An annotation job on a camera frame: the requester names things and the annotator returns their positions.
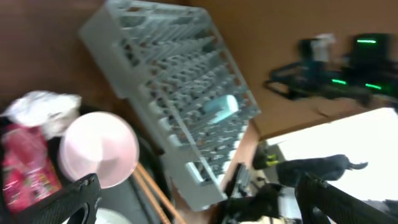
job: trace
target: wooden stick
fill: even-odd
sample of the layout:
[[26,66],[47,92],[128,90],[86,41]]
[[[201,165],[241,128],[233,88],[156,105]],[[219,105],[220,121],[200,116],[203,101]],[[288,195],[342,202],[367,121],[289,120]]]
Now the wooden stick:
[[148,188],[148,186],[145,184],[144,180],[141,178],[140,174],[135,171],[132,173],[134,178],[137,180],[138,184],[141,186],[141,188],[144,190],[145,194],[147,195],[150,203],[152,206],[155,208],[156,212],[160,216],[160,220],[162,221],[163,224],[171,224],[170,220],[167,218],[166,214],[163,212],[162,208],[160,205],[157,203],[155,197],[152,195],[152,192]]
[[138,165],[137,165],[137,170],[141,173],[141,175],[144,177],[144,179],[149,183],[150,187],[156,192],[156,194],[159,196],[160,200],[167,207],[167,209],[178,220],[178,223],[179,224],[187,224],[185,222],[185,220],[181,217],[181,215],[178,213],[178,211],[175,209],[175,207],[171,204],[171,202],[166,197],[166,195],[163,194],[163,191],[159,189],[159,186],[150,177],[148,172],[145,170],[145,168],[143,168],[143,166],[140,163],[138,163]]

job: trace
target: white plate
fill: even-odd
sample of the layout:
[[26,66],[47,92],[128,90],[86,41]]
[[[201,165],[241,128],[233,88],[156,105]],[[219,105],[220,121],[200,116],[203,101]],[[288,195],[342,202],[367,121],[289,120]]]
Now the white plate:
[[132,224],[126,217],[110,209],[99,208],[95,224]]

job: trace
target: dark brown surface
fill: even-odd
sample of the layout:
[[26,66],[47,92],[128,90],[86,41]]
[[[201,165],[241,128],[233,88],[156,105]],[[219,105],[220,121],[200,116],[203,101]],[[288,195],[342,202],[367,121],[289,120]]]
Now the dark brown surface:
[[[158,2],[187,3],[185,0]],[[79,27],[102,3],[100,0],[0,1],[1,110],[31,90],[74,93],[81,95],[86,104],[113,111],[145,132],[130,106],[116,98],[77,38]],[[253,125],[249,127],[248,133],[231,167],[238,161],[250,164],[258,134]],[[188,223],[208,223],[214,210],[193,213],[175,189],[174,192],[177,208]]]
[[[255,118],[261,136],[269,137],[328,121],[314,113],[341,117],[364,110],[349,100],[291,102],[262,87],[270,70],[298,59],[299,39],[333,33],[333,54],[348,49],[349,37],[362,32],[398,35],[398,1],[245,1],[190,0],[208,9],[257,100]],[[393,48],[398,53],[398,45]]]

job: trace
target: gray object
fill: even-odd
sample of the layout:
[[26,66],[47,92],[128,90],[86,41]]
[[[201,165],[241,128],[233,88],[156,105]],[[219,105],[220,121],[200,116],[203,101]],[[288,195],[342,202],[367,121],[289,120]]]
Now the gray object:
[[[164,149],[162,162],[191,209],[224,200],[219,183],[230,159],[210,166],[202,152],[227,147],[230,158],[260,111],[209,14],[197,7],[106,1],[79,35],[117,96],[130,102]],[[210,124],[215,114],[202,105],[228,94],[239,111]]]

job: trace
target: bright white background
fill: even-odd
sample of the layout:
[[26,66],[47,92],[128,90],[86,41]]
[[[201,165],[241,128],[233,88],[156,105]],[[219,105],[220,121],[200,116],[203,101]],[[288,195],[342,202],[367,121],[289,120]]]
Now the bright white background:
[[345,154],[368,161],[363,170],[347,170],[335,187],[360,200],[398,200],[398,116],[381,108],[268,140],[279,142],[287,160]]

